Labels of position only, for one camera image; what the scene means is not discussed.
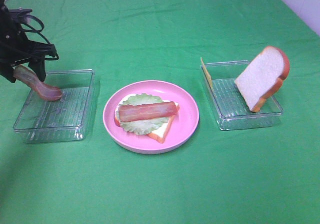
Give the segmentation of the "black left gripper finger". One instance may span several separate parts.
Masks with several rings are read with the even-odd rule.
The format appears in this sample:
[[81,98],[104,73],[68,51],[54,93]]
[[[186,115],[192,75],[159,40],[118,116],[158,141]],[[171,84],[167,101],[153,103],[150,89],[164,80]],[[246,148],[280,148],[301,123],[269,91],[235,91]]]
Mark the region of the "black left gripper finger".
[[42,59],[31,59],[28,67],[33,70],[40,81],[44,81],[46,78],[45,71],[45,60]]
[[14,83],[16,81],[16,78],[14,77],[14,71],[13,67],[11,65],[0,65],[0,74],[9,80],[11,83]]

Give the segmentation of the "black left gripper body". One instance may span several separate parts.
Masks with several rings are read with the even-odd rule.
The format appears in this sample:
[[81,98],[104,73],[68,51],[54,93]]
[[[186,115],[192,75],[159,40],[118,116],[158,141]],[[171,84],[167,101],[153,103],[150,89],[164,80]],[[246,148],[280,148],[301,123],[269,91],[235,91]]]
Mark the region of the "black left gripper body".
[[0,59],[4,64],[16,66],[31,59],[54,60],[54,44],[42,34],[43,22],[28,14],[29,24],[15,22],[9,9],[0,10]]

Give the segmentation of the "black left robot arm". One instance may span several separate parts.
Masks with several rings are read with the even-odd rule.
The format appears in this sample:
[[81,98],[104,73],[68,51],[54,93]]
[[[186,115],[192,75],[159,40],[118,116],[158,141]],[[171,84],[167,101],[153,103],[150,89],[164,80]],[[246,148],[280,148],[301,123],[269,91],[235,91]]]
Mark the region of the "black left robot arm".
[[0,74],[14,83],[14,67],[27,63],[39,78],[46,78],[45,61],[58,60],[56,48],[42,34],[43,22],[32,9],[9,10],[0,0]]

